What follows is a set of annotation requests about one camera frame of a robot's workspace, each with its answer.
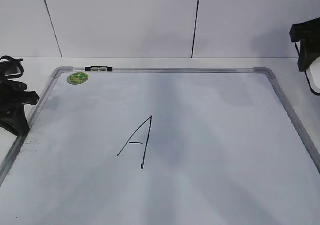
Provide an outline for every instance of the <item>black clip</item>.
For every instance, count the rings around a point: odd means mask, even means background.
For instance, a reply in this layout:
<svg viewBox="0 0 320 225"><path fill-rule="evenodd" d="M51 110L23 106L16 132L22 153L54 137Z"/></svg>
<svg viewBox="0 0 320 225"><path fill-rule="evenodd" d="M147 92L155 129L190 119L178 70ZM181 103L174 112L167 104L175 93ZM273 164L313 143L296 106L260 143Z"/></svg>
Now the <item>black clip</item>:
<svg viewBox="0 0 320 225"><path fill-rule="evenodd" d="M1 60L7 61L0 62L0 127L16 136L24 136L30 131L25 105L37 105L40 98L35 91L26 92L25 83L10 80L24 74L22 59L3 56Z"/></svg>
<svg viewBox="0 0 320 225"><path fill-rule="evenodd" d="M305 72L316 59L320 58L320 18L294 24L290 37L293 43L301 43L300 51L297 44L295 47L299 54L299 70Z"/></svg>
<svg viewBox="0 0 320 225"><path fill-rule="evenodd" d="M110 66L87 66L85 72L112 72L114 69Z"/></svg>

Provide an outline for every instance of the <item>round sticker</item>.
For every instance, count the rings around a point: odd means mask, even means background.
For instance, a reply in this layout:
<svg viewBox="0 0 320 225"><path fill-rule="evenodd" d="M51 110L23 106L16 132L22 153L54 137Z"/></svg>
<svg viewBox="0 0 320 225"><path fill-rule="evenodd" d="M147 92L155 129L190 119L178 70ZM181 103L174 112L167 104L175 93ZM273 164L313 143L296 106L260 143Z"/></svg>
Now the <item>round sticker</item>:
<svg viewBox="0 0 320 225"><path fill-rule="evenodd" d="M88 81L89 76L88 74L84 73L84 72L77 72L74 74L71 74L68 79L67 82L71 85L79 85L79 84L83 84L86 81Z"/></svg>

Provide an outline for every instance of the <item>white surface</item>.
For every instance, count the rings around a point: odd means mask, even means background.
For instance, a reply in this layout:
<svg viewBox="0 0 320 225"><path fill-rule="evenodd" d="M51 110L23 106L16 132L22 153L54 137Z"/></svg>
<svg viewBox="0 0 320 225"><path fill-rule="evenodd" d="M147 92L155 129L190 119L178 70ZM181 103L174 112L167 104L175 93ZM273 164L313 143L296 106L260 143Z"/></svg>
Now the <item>white surface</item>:
<svg viewBox="0 0 320 225"><path fill-rule="evenodd" d="M320 94L320 58L311 64L306 74L308 75L312 89Z"/></svg>
<svg viewBox="0 0 320 225"><path fill-rule="evenodd" d="M194 57L297 57L291 26L318 17L320 0L200 0Z"/></svg>
<svg viewBox="0 0 320 225"><path fill-rule="evenodd" d="M44 0L0 0L0 54L60 57Z"/></svg>
<svg viewBox="0 0 320 225"><path fill-rule="evenodd" d="M277 80L291 102L314 144L320 150L320 97L311 93L306 76L299 72L295 58L264 59L131 59L131 58L25 58L24 76L29 91L41 96L50 75L57 67L109 66L116 68L254 68L266 67L274 71ZM27 115L31 107L26 106ZM8 153L15 137L0 129L0 161Z"/></svg>
<svg viewBox="0 0 320 225"><path fill-rule="evenodd" d="M63 57L191 57L197 0L47 3Z"/></svg>
<svg viewBox="0 0 320 225"><path fill-rule="evenodd" d="M319 224L319 172L263 74L68 75L0 188L5 224ZM117 153L150 115L142 171L145 145Z"/></svg>

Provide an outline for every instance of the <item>whiteboard frame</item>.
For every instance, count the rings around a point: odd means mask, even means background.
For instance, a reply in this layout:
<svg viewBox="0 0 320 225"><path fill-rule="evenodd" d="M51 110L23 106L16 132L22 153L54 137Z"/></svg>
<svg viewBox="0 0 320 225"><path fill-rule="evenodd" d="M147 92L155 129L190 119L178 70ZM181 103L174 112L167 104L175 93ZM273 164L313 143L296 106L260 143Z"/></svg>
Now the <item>whiteboard frame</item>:
<svg viewBox="0 0 320 225"><path fill-rule="evenodd" d="M86 73L212 73L212 74L264 74L269 82L271 83L274 92L278 96L280 102L282 103L287 115L289 116L294 128L296 129L298 135L300 136L306 150L308 151L312 161L314 162L317 170L320 173L320 153L317 150L315 144L311 140L308 132L305 127L301 123L298 115L290 104L288 98L286 97L284 91L280 87L277 78L273 71L266 67L255 67L252 69L194 69L194 68L180 68L180 69L172 69L172 68L112 68L112 71L107 71L106 67L92 67L98 68L97 71L86 71ZM86 68L84 67L72 67L72 66L62 66L58 67L54 70L51 75L50 80L48 81L46 88L41 96L41 99L37 105L37 107L31 113L31 116L28 119L30 128L35 124L37 117L41 113L44 105L46 104L52 90L54 89L58 79L63 73L72 73L72 72L84 72ZM6 155L4 161L0 166L0 188L6 176L8 175L11 167L13 166L18 154L28 135L26 136L18 136L13 143L11 149Z"/></svg>

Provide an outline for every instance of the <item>black marker writing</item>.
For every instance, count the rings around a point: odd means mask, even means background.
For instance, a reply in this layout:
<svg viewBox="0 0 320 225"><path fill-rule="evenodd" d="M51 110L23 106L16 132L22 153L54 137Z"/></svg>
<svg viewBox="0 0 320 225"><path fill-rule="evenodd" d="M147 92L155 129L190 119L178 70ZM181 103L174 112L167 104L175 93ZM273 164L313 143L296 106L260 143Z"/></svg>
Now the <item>black marker writing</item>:
<svg viewBox="0 0 320 225"><path fill-rule="evenodd" d="M144 169L145 166L145 159L146 159L146 152L147 152L147 147L148 147L148 143L149 143L149 138L150 138L150 131L151 131L151 126L152 126L152 115L145 120L138 128L137 130L134 131L134 133L130 136L130 138L128 139L128 141L125 143L124 147L121 149L121 151L118 153L118 156L123 152L123 150L126 148L126 146L128 145L128 143L130 144L144 144L143 142L130 142L130 140L132 139L132 137L139 131L139 129L145 125L148 121L150 120L150 125L149 125L149 131L148 131L148 137L146 140L146 144L145 144L145 148L144 148L144 154L143 154L143 161L141 164L141 169Z"/></svg>

